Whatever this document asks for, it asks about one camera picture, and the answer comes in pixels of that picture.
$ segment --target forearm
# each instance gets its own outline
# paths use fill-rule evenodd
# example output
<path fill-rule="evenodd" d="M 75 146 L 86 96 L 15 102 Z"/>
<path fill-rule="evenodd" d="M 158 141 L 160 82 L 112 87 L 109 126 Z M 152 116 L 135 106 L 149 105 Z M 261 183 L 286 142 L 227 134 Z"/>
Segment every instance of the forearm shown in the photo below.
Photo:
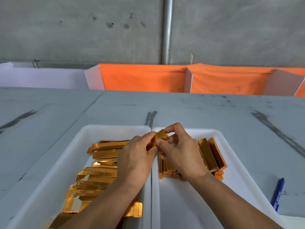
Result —
<path fill-rule="evenodd" d="M 116 179 L 92 203 L 60 229 L 115 229 L 140 189 L 140 186 Z"/>
<path fill-rule="evenodd" d="M 225 229 L 282 229 L 212 174 L 207 173 L 195 179 L 189 178 L 188 181 L 208 204 Z"/>

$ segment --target person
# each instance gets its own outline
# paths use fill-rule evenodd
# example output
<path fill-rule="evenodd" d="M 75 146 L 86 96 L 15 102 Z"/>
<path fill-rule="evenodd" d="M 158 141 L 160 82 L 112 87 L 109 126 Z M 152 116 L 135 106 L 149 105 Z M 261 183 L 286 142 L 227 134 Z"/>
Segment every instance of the person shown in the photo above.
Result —
<path fill-rule="evenodd" d="M 200 156 L 198 142 L 187 134 L 180 123 L 170 125 L 164 131 L 174 134 L 168 141 L 158 139 L 157 146 L 148 152 L 146 145 L 154 137 L 155 132 L 135 136 L 128 142 L 117 157 L 116 180 L 60 229 L 115 229 L 147 180 L 158 152 L 162 159 L 170 158 L 225 229 L 282 229 L 209 173 Z"/>

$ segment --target tray with assembled gold boxes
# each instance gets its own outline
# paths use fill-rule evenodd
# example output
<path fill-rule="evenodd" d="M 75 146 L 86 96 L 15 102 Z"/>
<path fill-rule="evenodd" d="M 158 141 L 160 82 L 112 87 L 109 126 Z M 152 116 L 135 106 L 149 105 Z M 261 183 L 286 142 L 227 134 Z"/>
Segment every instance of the tray with assembled gold boxes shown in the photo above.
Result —
<path fill-rule="evenodd" d="M 116 179 L 116 158 L 128 140 L 150 131 L 148 126 L 83 127 L 7 228 L 59 228 Z M 151 176 L 118 228 L 150 228 L 150 216 Z"/>
<path fill-rule="evenodd" d="M 155 127 L 152 131 L 158 132 L 163 128 Z M 215 178 L 224 182 L 282 227 L 287 228 L 218 130 L 205 128 L 185 130 L 192 138 L 198 140 L 201 158 Z M 151 229 L 223 228 L 205 201 L 169 159 L 154 160 L 151 212 Z"/>

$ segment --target concrete wall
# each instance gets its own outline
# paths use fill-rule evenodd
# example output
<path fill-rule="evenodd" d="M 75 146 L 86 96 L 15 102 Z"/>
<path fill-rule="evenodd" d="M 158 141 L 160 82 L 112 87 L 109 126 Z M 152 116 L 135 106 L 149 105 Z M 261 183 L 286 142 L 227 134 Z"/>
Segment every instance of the concrete wall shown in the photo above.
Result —
<path fill-rule="evenodd" d="M 163 0 L 0 0 L 0 60 L 158 64 L 163 6 Z M 304 9 L 305 0 L 176 0 L 171 64 L 192 57 L 304 67 Z"/>

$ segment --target orange fabric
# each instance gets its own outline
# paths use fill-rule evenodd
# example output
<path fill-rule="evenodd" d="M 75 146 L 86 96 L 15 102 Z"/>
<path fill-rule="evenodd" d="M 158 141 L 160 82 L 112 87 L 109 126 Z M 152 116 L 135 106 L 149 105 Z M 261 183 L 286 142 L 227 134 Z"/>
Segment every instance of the orange fabric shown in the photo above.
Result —
<path fill-rule="evenodd" d="M 186 66 L 193 73 L 192 93 L 260 95 L 275 67 L 232 67 L 207 64 L 100 64 L 106 90 L 183 92 Z M 305 68 L 278 68 L 305 76 Z M 305 96 L 305 84 L 296 96 Z"/>

